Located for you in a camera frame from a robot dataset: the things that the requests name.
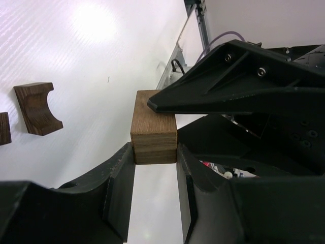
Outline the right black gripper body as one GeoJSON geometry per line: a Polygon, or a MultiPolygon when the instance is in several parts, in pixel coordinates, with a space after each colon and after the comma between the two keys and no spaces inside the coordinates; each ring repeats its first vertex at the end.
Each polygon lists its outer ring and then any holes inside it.
{"type": "Polygon", "coordinates": [[[257,175],[324,174],[324,112],[204,114],[178,139],[198,160],[257,175]]]}

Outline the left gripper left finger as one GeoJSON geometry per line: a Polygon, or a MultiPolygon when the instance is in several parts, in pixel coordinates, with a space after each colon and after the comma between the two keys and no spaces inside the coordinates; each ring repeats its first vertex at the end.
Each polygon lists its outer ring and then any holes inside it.
{"type": "Polygon", "coordinates": [[[1,243],[124,243],[135,176],[126,143],[110,159],[61,187],[1,182],[1,243]]]}

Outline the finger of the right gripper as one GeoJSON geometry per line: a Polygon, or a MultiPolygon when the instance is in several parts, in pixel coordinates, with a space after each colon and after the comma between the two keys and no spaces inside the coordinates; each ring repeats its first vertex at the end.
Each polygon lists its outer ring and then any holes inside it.
{"type": "Polygon", "coordinates": [[[324,47],[292,60],[259,45],[219,45],[173,84],[148,99],[157,113],[324,112],[324,47]]]}

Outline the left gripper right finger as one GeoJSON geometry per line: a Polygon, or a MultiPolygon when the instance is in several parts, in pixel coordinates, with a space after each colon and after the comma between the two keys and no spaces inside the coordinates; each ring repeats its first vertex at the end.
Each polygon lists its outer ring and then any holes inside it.
{"type": "Polygon", "coordinates": [[[324,243],[324,178],[226,179],[184,146],[177,181],[185,243],[324,243]]]}

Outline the dark wood small block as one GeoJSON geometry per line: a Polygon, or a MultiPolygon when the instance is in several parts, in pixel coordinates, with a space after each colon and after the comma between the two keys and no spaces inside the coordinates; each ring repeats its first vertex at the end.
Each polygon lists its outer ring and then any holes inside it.
{"type": "Polygon", "coordinates": [[[177,154],[177,124],[174,114],[161,114],[148,107],[148,99],[158,90],[136,94],[131,141],[138,165],[173,164],[177,154]]]}

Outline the dark wood arch block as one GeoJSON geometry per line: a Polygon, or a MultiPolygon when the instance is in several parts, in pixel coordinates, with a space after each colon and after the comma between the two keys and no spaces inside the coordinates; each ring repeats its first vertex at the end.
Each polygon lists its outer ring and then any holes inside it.
{"type": "Polygon", "coordinates": [[[48,106],[48,94],[53,83],[37,82],[14,87],[28,133],[45,136],[63,128],[48,106]]]}

